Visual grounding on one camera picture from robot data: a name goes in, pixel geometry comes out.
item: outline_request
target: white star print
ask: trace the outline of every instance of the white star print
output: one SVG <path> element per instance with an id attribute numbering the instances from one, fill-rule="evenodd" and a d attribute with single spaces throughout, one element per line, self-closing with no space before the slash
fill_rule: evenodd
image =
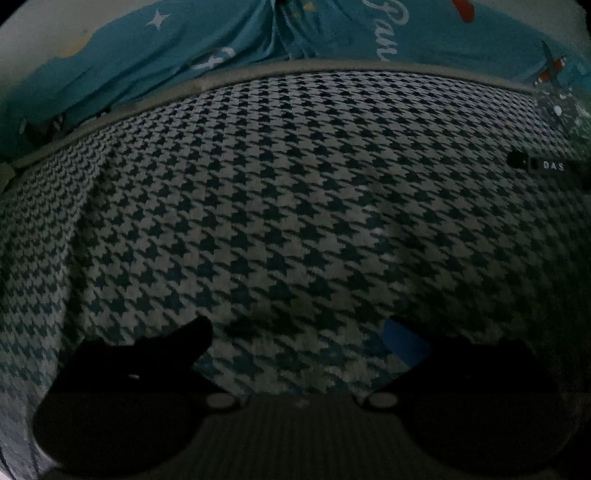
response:
<path id="1" fill-rule="evenodd" d="M 214 57 L 213 55 L 209 57 L 209 60 L 205 63 L 197 63 L 193 65 L 193 70 L 201 70 L 201 69 L 212 69 L 215 65 L 223 63 L 223 58 L 221 57 Z"/>
<path id="2" fill-rule="evenodd" d="M 154 18 L 152 19 L 152 21 L 146 23 L 146 26 L 153 25 L 156 27 L 156 30 L 160 30 L 160 25 L 162 25 L 162 22 L 168 17 L 170 17 L 170 15 L 160 15 L 160 12 L 156 10 Z"/>
<path id="3" fill-rule="evenodd" d="M 236 52 L 232 47 L 224 47 L 222 48 L 222 52 L 227 53 L 228 57 L 230 57 L 231 59 L 236 56 Z"/>

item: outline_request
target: blue object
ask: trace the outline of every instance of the blue object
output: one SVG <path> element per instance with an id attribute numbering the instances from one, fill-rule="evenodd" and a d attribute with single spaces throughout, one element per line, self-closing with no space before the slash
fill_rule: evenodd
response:
<path id="1" fill-rule="evenodd" d="M 403 327 L 396 320 L 386 319 L 382 339 L 386 347 L 409 368 L 423 362 L 433 353 L 429 342 Z"/>
<path id="2" fill-rule="evenodd" d="M 53 58 L 0 100 L 0 155 L 39 147 L 23 120 L 44 134 L 65 113 L 63 131 L 103 110 L 213 69 L 288 60 L 274 0 L 161 0 L 98 29 L 68 58 Z"/>
<path id="3" fill-rule="evenodd" d="M 1 100 L 0 156 L 36 150 L 51 139 L 59 115 L 62 134 L 211 70 L 304 58 L 382 60 L 533 85 L 547 64 L 543 43 L 552 58 L 566 57 L 560 84 L 591 93 L 591 62 L 576 49 L 470 0 L 161 0 L 97 30 L 80 52 L 48 61 Z"/>

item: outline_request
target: houndstooth pattern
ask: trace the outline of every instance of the houndstooth pattern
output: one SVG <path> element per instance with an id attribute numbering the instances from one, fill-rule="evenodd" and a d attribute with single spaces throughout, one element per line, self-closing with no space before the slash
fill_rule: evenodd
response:
<path id="1" fill-rule="evenodd" d="M 196 368 L 237 395 L 388 383 L 405 370 L 380 340 L 392 314 L 523 338 L 587 390 L 589 212 L 507 167 L 514 147 L 577 158 L 528 96 L 336 72 L 206 92 L 48 158 L 0 203 L 5 456 L 23 478 L 43 468 L 27 418 L 83 337 L 198 314 L 215 339 Z"/>

